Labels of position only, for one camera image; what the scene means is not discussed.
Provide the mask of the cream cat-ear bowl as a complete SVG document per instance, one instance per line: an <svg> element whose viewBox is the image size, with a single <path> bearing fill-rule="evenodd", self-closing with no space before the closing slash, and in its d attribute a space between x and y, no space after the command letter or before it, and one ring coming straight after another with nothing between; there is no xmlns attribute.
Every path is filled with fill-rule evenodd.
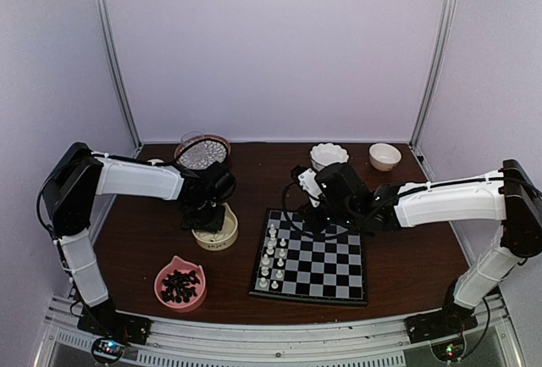
<svg viewBox="0 0 542 367"><path fill-rule="evenodd" d="M238 219L231 207L224 203L224 222L216 232L192 230L196 243L208 251L222 251L232 246L238 237Z"/></svg>

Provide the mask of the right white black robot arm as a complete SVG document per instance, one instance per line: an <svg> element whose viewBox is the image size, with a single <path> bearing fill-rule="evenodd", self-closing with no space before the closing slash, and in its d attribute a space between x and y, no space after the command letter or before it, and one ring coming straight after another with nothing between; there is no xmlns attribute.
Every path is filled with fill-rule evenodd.
<svg viewBox="0 0 542 367"><path fill-rule="evenodd" d="M348 163L319 171L297 165L291 178L309 198L300 211L316 233L330 224L372 235L439 222L500 222L489 248L451 284L442 309L435 312L434 327L442 334L462 325L520 260L541 253L541 192L514 159L484 175L386 184L373 191Z"/></svg>

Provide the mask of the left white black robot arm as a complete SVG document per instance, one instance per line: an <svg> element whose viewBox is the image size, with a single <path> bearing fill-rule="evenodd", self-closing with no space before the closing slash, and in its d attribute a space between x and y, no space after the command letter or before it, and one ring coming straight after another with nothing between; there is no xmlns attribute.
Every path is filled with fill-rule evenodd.
<svg viewBox="0 0 542 367"><path fill-rule="evenodd" d="M36 215L58 247L90 324L103 336L114 336L122 320L89 235L95 198L123 195L176 202L182 229L217 231L224 223L223 203L235 187L234 175L220 162L192 170L174 161L152 163L99 153L84 142L75 142L44 180L36 198Z"/></svg>

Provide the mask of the white chess bishop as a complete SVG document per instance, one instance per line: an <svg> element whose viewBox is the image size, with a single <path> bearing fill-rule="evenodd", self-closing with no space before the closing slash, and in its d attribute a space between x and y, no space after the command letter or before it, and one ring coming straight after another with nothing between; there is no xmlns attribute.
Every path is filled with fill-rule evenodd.
<svg viewBox="0 0 542 367"><path fill-rule="evenodd" d="M271 223L269 228L268 228L268 233L270 236L275 236L276 233L277 233L277 229L275 227L275 224Z"/></svg>

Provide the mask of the pile of black chess pieces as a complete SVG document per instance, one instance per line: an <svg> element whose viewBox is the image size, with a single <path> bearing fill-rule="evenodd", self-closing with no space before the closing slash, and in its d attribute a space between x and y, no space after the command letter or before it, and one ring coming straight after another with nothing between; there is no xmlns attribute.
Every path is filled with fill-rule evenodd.
<svg viewBox="0 0 542 367"><path fill-rule="evenodd" d="M189 303L198 296L196 287L201 284L195 270L183 273L175 270L162 279L163 290L160 295L164 302Z"/></svg>

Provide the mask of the patterned ceramic plate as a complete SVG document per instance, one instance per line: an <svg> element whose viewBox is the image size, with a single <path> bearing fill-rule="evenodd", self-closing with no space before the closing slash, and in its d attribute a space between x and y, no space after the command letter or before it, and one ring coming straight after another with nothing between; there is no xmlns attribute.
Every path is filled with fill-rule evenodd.
<svg viewBox="0 0 542 367"><path fill-rule="evenodd" d="M223 163L231 152L230 144L221 136L204 135L202 145L204 155L201 159L194 160L182 156L183 145L180 144L174 152L175 162L190 170L204 170L215 162Z"/></svg>

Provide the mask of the white scalloped dish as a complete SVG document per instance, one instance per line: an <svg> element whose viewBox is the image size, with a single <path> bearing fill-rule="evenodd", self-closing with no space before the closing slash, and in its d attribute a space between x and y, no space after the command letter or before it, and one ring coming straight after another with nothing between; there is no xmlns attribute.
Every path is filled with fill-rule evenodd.
<svg viewBox="0 0 542 367"><path fill-rule="evenodd" d="M346 149L339 144L319 143L311 148L309 157L312 168L316 171L335 163L347 163L350 156Z"/></svg>

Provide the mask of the clear drinking glass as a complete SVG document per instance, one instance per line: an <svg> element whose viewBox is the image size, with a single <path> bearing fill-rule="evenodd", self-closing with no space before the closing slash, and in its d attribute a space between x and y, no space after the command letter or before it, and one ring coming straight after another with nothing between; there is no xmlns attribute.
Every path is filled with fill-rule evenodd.
<svg viewBox="0 0 542 367"><path fill-rule="evenodd" d="M202 140L204 134L202 131L188 131L181 137L181 144L183 145L182 156L199 160L204 155L204 146Z"/></svg>

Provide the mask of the cream ribbed mug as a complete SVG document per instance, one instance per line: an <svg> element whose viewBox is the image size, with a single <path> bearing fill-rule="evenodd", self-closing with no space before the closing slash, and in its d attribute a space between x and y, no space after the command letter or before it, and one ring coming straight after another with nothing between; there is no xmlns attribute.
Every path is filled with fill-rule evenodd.
<svg viewBox="0 0 542 367"><path fill-rule="evenodd" d="M148 159L147 162L151 165L158 165L158 164L164 163L164 161L159 158L151 158L151 159Z"/></svg>

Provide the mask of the small cream bowl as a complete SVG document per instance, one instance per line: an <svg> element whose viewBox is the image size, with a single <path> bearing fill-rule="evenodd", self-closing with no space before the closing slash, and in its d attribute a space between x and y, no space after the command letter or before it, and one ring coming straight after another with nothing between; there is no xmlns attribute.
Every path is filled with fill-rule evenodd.
<svg viewBox="0 0 542 367"><path fill-rule="evenodd" d="M392 171L402 159L400 150L387 143L374 143L368 149L370 164L378 171Z"/></svg>

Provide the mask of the black white chessboard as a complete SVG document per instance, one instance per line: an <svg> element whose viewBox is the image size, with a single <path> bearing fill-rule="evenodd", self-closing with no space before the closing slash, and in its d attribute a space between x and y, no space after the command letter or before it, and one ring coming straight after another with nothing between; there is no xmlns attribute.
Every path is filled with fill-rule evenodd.
<svg viewBox="0 0 542 367"><path fill-rule="evenodd" d="M261 260L271 237L268 233L271 223L277 229L277 244L274 254L269 256L270 265L263 266ZM282 238L287 241L285 247L279 245ZM281 248L286 251L284 257L279 256ZM277 266L278 259L284 260L283 267ZM268 268L267 276L262 276L262 267ZM282 279L276 278L277 270L283 271ZM258 284L261 277L268 280L265 288ZM279 283L276 290L270 287L273 281ZM300 303L367 306L368 284L362 236L339 225L329 225L323 233L311 236L299 214L285 214L280 209L268 208L263 217L249 294Z"/></svg>

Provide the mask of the pink cat-ear bowl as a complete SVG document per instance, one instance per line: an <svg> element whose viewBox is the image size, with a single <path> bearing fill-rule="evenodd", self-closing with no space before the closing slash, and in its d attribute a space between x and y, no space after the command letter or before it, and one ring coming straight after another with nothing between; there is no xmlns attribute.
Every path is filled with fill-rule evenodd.
<svg viewBox="0 0 542 367"><path fill-rule="evenodd" d="M155 296L165 307L179 313L199 308L207 297L207 280L201 265L173 256L157 274Z"/></svg>

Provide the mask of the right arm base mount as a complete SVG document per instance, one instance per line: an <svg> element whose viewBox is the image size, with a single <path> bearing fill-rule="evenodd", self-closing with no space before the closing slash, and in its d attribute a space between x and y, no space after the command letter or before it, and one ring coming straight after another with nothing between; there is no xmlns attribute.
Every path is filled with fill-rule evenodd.
<svg viewBox="0 0 542 367"><path fill-rule="evenodd" d="M465 330L478 326L476 318L472 315L446 313L439 310L426 314L416 314L407 317L405 326L410 343L426 342L447 336L459 335Z"/></svg>

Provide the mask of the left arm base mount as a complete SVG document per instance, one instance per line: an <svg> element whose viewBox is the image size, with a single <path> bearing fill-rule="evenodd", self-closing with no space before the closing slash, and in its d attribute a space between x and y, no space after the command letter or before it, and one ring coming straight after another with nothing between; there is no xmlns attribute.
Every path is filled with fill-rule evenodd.
<svg viewBox="0 0 542 367"><path fill-rule="evenodd" d="M93 314L83 310L77 328L97 336L113 338L121 344L145 345L152 321L145 317L129 314Z"/></svg>

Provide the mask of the aluminium front rail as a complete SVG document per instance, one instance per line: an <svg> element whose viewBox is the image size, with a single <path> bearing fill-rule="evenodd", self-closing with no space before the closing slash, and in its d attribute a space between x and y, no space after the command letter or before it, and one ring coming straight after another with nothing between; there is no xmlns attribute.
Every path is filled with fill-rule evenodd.
<svg viewBox="0 0 542 367"><path fill-rule="evenodd" d="M528 366L500 294L475 311L478 327L465 331L460 362L441 362L437 341L414 343L404 319L413 314L351 322L232 325L146 316L147 342L131 344L112 366ZM73 360L99 366L91 356L97 336L77 329L81 305L53 295L30 366Z"/></svg>

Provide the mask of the left aluminium frame post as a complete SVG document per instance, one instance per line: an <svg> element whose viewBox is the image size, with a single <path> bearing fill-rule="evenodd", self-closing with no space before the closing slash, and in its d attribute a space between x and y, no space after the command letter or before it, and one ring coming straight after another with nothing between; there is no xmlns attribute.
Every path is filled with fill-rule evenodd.
<svg viewBox="0 0 542 367"><path fill-rule="evenodd" d="M95 2L105 46L106 58L108 61L108 68L113 81L115 96L119 103L120 113L122 115L124 125L129 133L133 148L135 150L139 150L142 147L142 142L136 128L135 118L130 107L130 102L124 84L119 56L113 36L113 28L111 26L111 19L108 12L108 1L95 0Z"/></svg>

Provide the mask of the aluminium frame post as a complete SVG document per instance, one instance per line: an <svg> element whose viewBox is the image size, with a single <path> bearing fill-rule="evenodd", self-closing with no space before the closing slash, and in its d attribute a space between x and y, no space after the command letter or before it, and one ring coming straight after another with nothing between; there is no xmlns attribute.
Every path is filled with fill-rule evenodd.
<svg viewBox="0 0 542 367"><path fill-rule="evenodd" d="M129 133L133 148L135 150L139 150L142 147L142 142L136 128L135 118L130 107L130 102L124 84L119 56L113 36L113 28L111 26L111 19L108 12L108 1L95 0L95 2L105 46L106 58L108 61L108 68L113 81L115 96L119 103L120 113L122 115L124 125Z"/></svg>
<svg viewBox="0 0 542 367"><path fill-rule="evenodd" d="M429 110L433 101L440 72L445 59L445 50L451 34L451 28L456 11L457 0L443 0L441 4L440 19L434 44L434 51L429 65L428 77L425 82L422 102L418 111L416 123L409 142L410 147L416 151L423 136L423 129L429 117Z"/></svg>

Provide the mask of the right aluminium frame post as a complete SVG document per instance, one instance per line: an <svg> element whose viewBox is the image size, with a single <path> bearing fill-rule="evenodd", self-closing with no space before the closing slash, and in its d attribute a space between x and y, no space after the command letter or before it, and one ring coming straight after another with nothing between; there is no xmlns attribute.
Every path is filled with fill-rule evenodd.
<svg viewBox="0 0 542 367"><path fill-rule="evenodd" d="M422 102L418 111L416 123L409 142L410 147L416 151L423 136L423 129L429 117L429 110L433 101L440 72L445 59L445 50L451 34L451 28L456 11L457 0L443 0L441 4L440 19L434 44L434 51L429 65L428 77L425 82Z"/></svg>

